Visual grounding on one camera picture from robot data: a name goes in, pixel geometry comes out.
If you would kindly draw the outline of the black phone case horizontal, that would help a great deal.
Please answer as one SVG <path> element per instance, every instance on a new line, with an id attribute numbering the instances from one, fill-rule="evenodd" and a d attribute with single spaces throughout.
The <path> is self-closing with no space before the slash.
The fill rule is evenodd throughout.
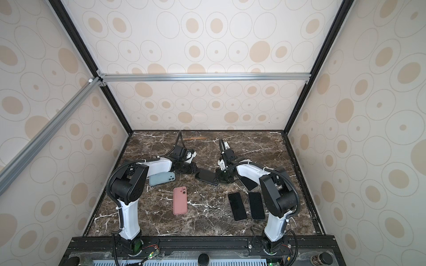
<path id="1" fill-rule="evenodd" d="M 203 181 L 214 186 L 217 186 L 219 184 L 216 177 L 216 173 L 203 168 L 200 168 L 198 170 L 198 172 L 195 174 L 195 178 L 199 181 Z"/>

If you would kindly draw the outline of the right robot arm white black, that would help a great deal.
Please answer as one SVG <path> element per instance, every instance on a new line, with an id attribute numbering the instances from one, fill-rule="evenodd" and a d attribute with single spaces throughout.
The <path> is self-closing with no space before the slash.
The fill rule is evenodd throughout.
<path id="1" fill-rule="evenodd" d="M 297 216 L 301 209 L 299 194 L 288 173 L 263 167 L 251 160 L 225 162 L 220 159 L 217 163 L 221 173 L 233 175 L 236 172 L 260 185 L 269 211 L 264 234 L 270 242 L 279 241 L 285 234 L 289 219 Z"/>

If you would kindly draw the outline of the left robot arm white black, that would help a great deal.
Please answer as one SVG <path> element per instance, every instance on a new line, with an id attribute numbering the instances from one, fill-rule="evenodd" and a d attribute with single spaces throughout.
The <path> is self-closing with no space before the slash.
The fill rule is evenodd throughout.
<path id="1" fill-rule="evenodd" d="M 140 238 L 138 200 L 148 177 L 167 172 L 190 175 L 198 170 L 194 162 L 171 160 L 167 157 L 129 161 L 114 170 L 107 180 L 106 192 L 117 206 L 120 237 L 127 242 Z"/>

